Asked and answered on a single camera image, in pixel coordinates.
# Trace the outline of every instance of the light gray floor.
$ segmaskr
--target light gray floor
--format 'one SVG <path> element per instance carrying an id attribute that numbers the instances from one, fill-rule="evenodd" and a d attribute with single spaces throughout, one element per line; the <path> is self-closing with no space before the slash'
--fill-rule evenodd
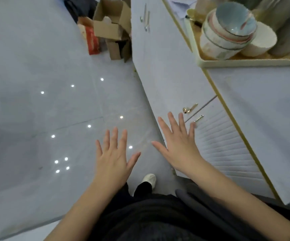
<path id="1" fill-rule="evenodd" d="M 130 191 L 154 173 L 156 192 L 173 193 L 132 61 L 89 56 L 61 0 L 0 0 L 0 237 L 64 215 L 93 179 L 95 140 L 114 126 L 128 130 L 128 157 L 142 152 Z"/>

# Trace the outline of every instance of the tray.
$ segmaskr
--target tray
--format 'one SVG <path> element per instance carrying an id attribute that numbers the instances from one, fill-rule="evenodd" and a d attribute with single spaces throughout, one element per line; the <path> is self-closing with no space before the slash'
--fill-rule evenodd
<path id="1" fill-rule="evenodd" d="M 202 18 L 196 15 L 194 9 L 188 9 L 187 15 L 192 19 L 203 21 Z M 290 54 L 284 57 L 276 58 L 268 53 L 262 54 L 257 57 L 246 57 L 239 54 L 231 57 L 228 60 L 214 60 L 206 56 L 199 47 L 199 38 L 201 35 L 201 28 L 194 25 L 188 19 L 184 19 L 187 34 L 190 40 L 192 52 L 195 55 L 197 65 L 201 68 L 204 67 L 249 67 L 249 66 L 287 66 L 290 65 Z"/>

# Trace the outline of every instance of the white bowl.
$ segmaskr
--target white bowl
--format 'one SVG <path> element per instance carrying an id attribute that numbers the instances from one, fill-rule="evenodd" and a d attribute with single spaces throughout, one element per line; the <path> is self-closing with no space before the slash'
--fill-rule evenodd
<path id="1" fill-rule="evenodd" d="M 276 33 L 267 25 L 257 22 L 254 40 L 241 51 L 244 56 L 259 56 L 266 53 L 277 42 Z"/>
<path id="2" fill-rule="evenodd" d="M 227 60 L 242 50 L 229 50 L 214 44 L 207 38 L 203 29 L 199 39 L 199 46 L 205 55 L 216 60 Z"/>
<path id="3" fill-rule="evenodd" d="M 226 49 L 243 49 L 245 48 L 251 41 L 252 36 L 249 37 L 247 41 L 240 41 L 235 42 L 228 40 L 221 36 L 221 34 L 218 34 L 215 28 L 213 27 L 213 24 L 211 23 L 211 15 L 213 13 L 209 13 L 206 17 L 206 20 L 203 23 L 202 29 L 204 30 L 205 35 L 208 37 L 210 41 L 215 43 L 216 45 L 226 48 Z"/>
<path id="4" fill-rule="evenodd" d="M 243 5 L 235 2 L 220 4 L 212 15 L 212 23 L 222 36 L 233 41 L 247 40 L 256 30 L 253 14 Z"/>

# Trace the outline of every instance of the shoe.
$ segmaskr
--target shoe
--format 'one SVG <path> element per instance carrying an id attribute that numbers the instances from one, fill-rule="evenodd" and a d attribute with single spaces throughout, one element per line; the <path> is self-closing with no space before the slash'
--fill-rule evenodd
<path id="1" fill-rule="evenodd" d="M 155 184 L 156 184 L 156 176 L 152 173 L 147 174 L 144 178 L 142 182 L 149 182 L 152 185 L 152 190 L 155 188 Z"/>

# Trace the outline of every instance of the light blue bowl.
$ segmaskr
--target light blue bowl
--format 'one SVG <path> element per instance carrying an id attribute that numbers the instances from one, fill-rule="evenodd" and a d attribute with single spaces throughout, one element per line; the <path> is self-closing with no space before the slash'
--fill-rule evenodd
<path id="1" fill-rule="evenodd" d="M 240 3 L 222 3 L 216 8 L 215 14 L 222 28 L 233 35 L 249 36 L 257 28 L 256 20 L 251 11 Z"/>

